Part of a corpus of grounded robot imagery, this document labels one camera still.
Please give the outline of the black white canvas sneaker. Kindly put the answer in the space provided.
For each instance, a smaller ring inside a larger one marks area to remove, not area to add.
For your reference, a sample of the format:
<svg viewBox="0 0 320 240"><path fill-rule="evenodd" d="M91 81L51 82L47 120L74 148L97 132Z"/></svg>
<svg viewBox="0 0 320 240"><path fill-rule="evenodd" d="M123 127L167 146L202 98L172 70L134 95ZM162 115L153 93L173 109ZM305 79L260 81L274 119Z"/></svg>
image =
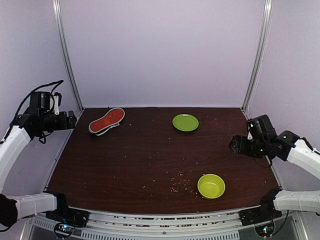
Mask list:
<svg viewBox="0 0 320 240"><path fill-rule="evenodd" d="M101 136L110 129L118 127L125 115L126 113L122 108L112 108L104 116L92 121L88 125L88 131L96 136Z"/></svg>

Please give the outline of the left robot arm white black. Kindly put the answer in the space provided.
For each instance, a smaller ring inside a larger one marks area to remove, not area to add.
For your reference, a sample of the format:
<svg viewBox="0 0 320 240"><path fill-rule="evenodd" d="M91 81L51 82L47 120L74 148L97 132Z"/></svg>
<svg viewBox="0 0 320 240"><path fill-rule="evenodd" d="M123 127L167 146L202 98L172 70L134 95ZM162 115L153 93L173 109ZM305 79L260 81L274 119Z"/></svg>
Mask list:
<svg viewBox="0 0 320 240"><path fill-rule="evenodd" d="M45 143L46 135L54 131L70 130L76 125L73 111L44 113L42 115L17 115L0 142L0 190L24 148L35 138ZM52 212L61 222L72 218L72 211L66 196L58 192L41 192L32 195L0 195L0 224L7 228L19 219L36 216L39 213Z"/></svg>

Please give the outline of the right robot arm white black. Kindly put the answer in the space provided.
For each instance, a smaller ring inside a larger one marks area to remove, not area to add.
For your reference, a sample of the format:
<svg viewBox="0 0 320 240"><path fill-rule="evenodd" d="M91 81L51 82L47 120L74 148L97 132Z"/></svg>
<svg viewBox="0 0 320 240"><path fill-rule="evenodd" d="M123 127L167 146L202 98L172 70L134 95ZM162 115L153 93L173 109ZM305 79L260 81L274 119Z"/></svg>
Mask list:
<svg viewBox="0 0 320 240"><path fill-rule="evenodd" d="M254 159L280 160L275 172L282 184L269 190L256 210L259 220L268 220L275 212L300 211L320 213L320 151L291 131L249 131L234 135L230 152Z"/></svg>

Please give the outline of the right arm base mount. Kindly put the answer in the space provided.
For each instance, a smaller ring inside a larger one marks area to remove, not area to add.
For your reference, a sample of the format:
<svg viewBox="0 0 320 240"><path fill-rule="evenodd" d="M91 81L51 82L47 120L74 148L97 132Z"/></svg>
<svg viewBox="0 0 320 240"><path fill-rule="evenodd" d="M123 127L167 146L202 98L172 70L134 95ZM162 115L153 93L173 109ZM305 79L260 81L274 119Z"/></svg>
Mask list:
<svg viewBox="0 0 320 240"><path fill-rule="evenodd" d="M272 221L282 216L281 211L266 205L241 210L238 214L243 227Z"/></svg>

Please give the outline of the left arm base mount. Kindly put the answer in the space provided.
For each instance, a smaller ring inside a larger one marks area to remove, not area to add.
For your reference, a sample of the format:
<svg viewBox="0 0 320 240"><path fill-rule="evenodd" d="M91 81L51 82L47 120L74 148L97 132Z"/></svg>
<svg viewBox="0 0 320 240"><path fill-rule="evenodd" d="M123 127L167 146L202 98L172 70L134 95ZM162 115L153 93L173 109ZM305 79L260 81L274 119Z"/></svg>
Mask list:
<svg viewBox="0 0 320 240"><path fill-rule="evenodd" d="M56 222L65 223L72 227L84 228L87 226L90 213L85 210L68 208L65 212L60 210L47 211L45 217Z"/></svg>

